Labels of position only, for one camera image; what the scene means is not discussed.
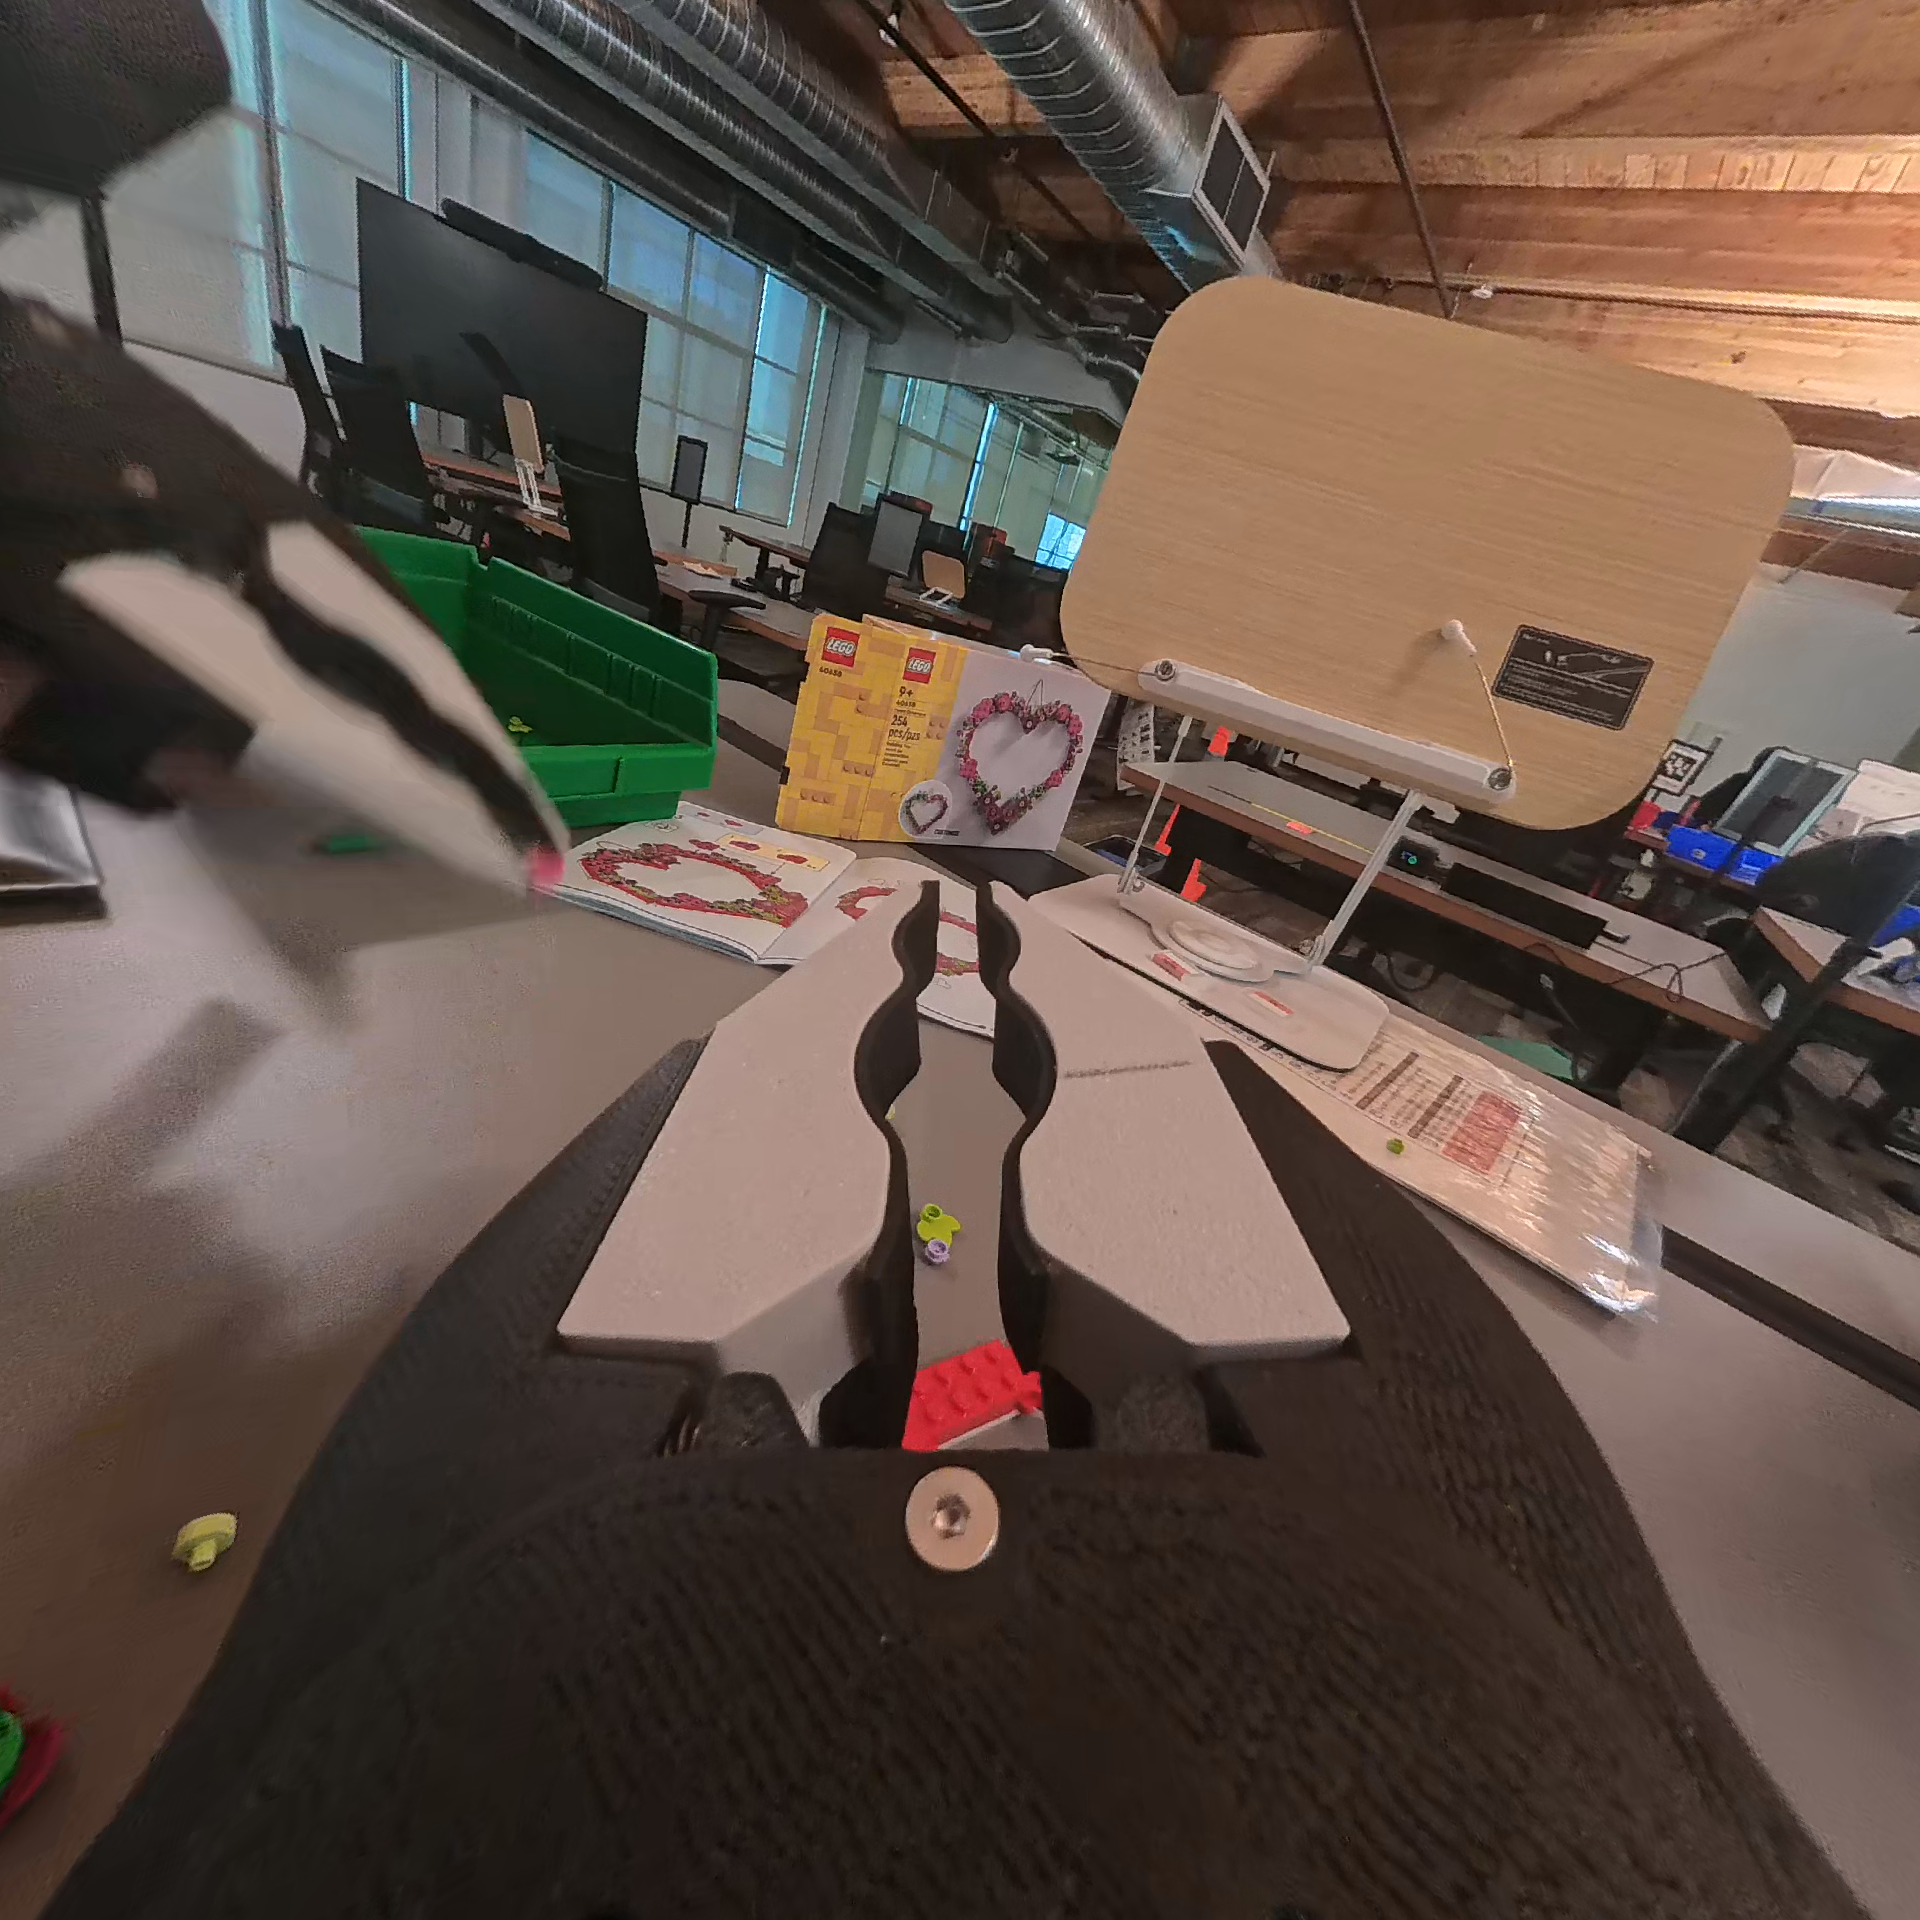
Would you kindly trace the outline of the green and magenta lego flower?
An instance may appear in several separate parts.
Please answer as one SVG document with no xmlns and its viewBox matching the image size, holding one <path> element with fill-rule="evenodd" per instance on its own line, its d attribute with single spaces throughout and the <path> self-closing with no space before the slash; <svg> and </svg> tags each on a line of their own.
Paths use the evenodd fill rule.
<svg viewBox="0 0 1920 1920">
<path fill-rule="evenodd" d="M 65 1747 L 56 1717 L 39 1715 L 1 1686 L 1 1832 L 14 1827 L 52 1780 Z"/>
</svg>

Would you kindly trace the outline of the lego instruction booklet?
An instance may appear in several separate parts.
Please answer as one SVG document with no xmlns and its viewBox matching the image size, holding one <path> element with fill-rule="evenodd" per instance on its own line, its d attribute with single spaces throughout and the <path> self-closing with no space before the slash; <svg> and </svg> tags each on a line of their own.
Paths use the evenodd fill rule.
<svg viewBox="0 0 1920 1920">
<path fill-rule="evenodd" d="M 975 1038 L 994 1032 L 994 996 L 975 960 L 975 907 L 954 878 L 897 857 L 746 824 L 682 801 L 656 824 L 630 824 L 568 851 L 541 881 L 567 905 L 702 948 L 791 969 L 896 897 L 936 881 L 942 912 L 924 1019 Z"/>
</svg>

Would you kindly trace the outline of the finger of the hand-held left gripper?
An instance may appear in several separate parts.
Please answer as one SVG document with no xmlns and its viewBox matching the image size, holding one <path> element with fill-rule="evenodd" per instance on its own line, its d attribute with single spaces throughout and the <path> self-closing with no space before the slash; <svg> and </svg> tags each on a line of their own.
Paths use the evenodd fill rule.
<svg viewBox="0 0 1920 1920">
<path fill-rule="evenodd" d="M 474 786 L 301 669 L 232 588 L 161 556 L 85 560 L 60 588 L 236 713 L 248 728 L 241 773 L 255 785 L 336 804 L 470 881 L 525 888 L 533 845 Z"/>
<path fill-rule="evenodd" d="M 284 518 L 258 610 L 309 706 L 294 768 L 441 862 L 550 862 L 560 816 L 442 638 L 351 538 Z"/>
</svg>

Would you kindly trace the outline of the black office chair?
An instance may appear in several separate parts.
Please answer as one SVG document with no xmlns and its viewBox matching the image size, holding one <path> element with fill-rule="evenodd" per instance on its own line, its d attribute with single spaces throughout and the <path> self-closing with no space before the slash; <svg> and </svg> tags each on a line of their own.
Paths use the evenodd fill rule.
<svg viewBox="0 0 1920 1920">
<path fill-rule="evenodd" d="M 614 470 L 608 452 L 577 452 L 565 441 L 556 448 L 572 586 L 602 608 L 678 636 L 686 608 L 660 589 L 638 477 Z"/>
</svg>

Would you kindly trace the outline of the large black screen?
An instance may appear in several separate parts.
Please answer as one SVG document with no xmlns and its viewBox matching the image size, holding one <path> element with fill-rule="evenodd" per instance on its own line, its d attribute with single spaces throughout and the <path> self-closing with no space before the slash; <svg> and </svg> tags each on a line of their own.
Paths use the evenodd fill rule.
<svg viewBox="0 0 1920 1920">
<path fill-rule="evenodd" d="M 543 444 L 638 470 L 647 316 L 465 233 L 373 180 L 353 185 L 361 364 L 428 410 L 490 428 L 510 395 Z"/>
</svg>

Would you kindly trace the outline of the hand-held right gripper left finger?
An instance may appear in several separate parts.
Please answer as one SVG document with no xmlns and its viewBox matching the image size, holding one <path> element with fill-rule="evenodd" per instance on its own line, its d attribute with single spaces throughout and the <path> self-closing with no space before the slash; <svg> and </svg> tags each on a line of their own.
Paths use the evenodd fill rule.
<svg viewBox="0 0 1920 1920">
<path fill-rule="evenodd" d="M 560 1316 L 589 1358 L 766 1376 L 824 1448 L 896 1450 L 919 1372 L 890 1109 L 921 1069 L 938 888 L 882 899 L 698 1048 Z"/>
</svg>

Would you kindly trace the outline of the long wooden desk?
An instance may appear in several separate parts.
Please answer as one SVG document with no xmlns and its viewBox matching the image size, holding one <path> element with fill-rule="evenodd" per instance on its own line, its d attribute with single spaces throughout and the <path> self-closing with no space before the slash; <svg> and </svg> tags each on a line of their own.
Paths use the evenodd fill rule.
<svg viewBox="0 0 1920 1920">
<path fill-rule="evenodd" d="M 1356 881 L 1365 859 L 1392 852 L 1400 836 L 1438 849 L 1445 869 L 1405 876 L 1384 865 L 1349 925 L 1353 939 L 1380 953 L 1407 953 L 1438 964 L 1460 955 L 1462 945 L 1516 953 L 1532 974 L 1578 976 L 1608 1006 L 1634 1004 L 1634 1016 L 1606 1016 L 1600 1035 L 1628 1059 L 1638 1059 L 1656 1018 L 1686 1022 L 1732 1042 L 1756 1042 L 1769 1032 L 1760 1000 L 1744 986 L 1735 962 L 1713 945 L 1597 902 L 1565 888 L 1535 881 L 1462 849 L 1449 849 L 1412 827 L 1312 793 L 1274 774 L 1226 760 L 1124 764 L 1120 785 L 1150 792 L 1162 779 L 1162 803 L 1174 818 L 1167 835 L 1167 883 L 1185 881 L 1194 859 L 1274 890 L 1280 870 L 1310 874 L 1317 883 Z M 1608 937 L 1593 948 L 1572 948 L 1542 933 L 1486 914 L 1442 891 L 1449 866 L 1464 865 L 1497 874 L 1546 899 L 1565 901 L 1606 920 Z"/>
</svg>

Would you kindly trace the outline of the yellow lego box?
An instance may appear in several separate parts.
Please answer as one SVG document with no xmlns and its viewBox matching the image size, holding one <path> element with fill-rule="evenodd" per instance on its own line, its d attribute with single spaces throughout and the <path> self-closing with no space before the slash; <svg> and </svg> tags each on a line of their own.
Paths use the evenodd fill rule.
<svg viewBox="0 0 1920 1920">
<path fill-rule="evenodd" d="M 816 613 L 775 821 L 864 843 L 1052 851 L 1109 704 L 1063 660 Z"/>
</svg>

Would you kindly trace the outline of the red lego heart frame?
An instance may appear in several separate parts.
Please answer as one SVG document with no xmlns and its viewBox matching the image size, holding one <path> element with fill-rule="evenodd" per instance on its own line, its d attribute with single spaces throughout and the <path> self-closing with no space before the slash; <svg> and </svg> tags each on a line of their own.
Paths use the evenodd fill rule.
<svg viewBox="0 0 1920 1920">
<path fill-rule="evenodd" d="M 1045 1434 L 1039 1376 L 1004 1339 L 919 1366 L 903 1424 L 903 1451 L 980 1450 L 1022 1424 Z"/>
</svg>

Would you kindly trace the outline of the stack of blue bins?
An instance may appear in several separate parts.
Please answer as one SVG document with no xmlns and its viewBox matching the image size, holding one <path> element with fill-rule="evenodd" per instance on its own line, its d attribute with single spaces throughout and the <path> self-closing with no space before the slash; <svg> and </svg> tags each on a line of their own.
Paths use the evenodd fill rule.
<svg viewBox="0 0 1920 1920">
<path fill-rule="evenodd" d="M 1676 827 L 1665 856 L 1688 874 L 1744 883 L 1756 907 L 1880 946 L 1914 933 L 1914 824 L 1914 814 L 1897 814 L 1857 832 L 1810 836 L 1790 856 Z"/>
</svg>

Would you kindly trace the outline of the black oblong device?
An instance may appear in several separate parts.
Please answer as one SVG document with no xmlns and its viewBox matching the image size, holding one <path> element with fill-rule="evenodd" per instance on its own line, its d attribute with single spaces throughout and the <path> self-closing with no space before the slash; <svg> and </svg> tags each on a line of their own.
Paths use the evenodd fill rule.
<svg viewBox="0 0 1920 1920">
<path fill-rule="evenodd" d="M 1612 936 L 1602 914 L 1593 914 L 1559 899 L 1546 899 L 1545 894 L 1513 881 L 1503 881 L 1492 870 L 1458 862 L 1446 869 L 1442 891 L 1486 914 L 1532 929 L 1542 933 L 1546 939 L 1572 948 L 1593 948 L 1594 942 Z"/>
</svg>

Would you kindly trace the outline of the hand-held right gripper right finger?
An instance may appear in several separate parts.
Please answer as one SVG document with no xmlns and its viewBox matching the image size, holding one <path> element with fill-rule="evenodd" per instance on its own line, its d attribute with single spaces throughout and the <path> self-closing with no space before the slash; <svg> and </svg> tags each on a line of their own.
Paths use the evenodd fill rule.
<svg viewBox="0 0 1920 1920">
<path fill-rule="evenodd" d="M 1321 1361 L 1350 1324 L 1208 1044 L 1162 995 L 1004 885 L 975 890 L 999 1173 L 999 1318 L 1052 1450 L 1141 1386 Z"/>
</svg>

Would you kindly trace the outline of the silver ventilation duct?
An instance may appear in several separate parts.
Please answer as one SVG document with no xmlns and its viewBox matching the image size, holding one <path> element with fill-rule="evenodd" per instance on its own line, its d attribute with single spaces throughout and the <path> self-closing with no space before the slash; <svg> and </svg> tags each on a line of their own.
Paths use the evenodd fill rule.
<svg viewBox="0 0 1920 1920">
<path fill-rule="evenodd" d="M 1182 96 L 1120 3 L 948 3 L 1041 124 L 1188 293 L 1280 278 L 1270 166 L 1217 96 Z"/>
</svg>

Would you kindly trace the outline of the green divided plastic bin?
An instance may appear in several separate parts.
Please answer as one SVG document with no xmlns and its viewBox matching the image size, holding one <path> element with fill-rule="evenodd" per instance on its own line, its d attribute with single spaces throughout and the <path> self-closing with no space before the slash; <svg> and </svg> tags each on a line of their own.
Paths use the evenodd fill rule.
<svg viewBox="0 0 1920 1920">
<path fill-rule="evenodd" d="M 666 818 L 713 781 L 717 660 L 470 547 L 361 529 L 572 827 Z"/>
</svg>

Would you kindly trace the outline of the wooden book stand white base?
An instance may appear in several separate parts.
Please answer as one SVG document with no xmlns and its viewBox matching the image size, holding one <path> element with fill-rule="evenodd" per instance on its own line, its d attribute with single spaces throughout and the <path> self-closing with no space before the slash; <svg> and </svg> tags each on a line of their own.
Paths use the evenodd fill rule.
<svg viewBox="0 0 1920 1920">
<path fill-rule="evenodd" d="M 1524 830 L 1634 801 L 1790 505 L 1760 398 L 1389 305 L 1232 278 L 1160 329 L 1063 589 L 1094 684 L 1402 796 L 1308 953 L 1116 885 L 1093 945 L 1345 1073 L 1329 968 L 1420 804 Z"/>
</svg>

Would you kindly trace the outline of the clear plastic packet with sheet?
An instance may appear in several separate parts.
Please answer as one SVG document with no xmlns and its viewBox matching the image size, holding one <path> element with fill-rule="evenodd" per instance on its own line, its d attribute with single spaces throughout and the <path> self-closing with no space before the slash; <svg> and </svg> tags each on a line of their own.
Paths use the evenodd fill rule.
<svg viewBox="0 0 1920 1920">
<path fill-rule="evenodd" d="M 1360 1162 L 1497 1242 L 1608 1315 L 1656 1300 L 1663 1230 L 1653 1162 L 1630 1134 L 1481 1059 L 1388 1018 L 1350 1069 L 1302 1064 L 1202 1001 L 1208 1041 L 1232 1041 Z"/>
</svg>

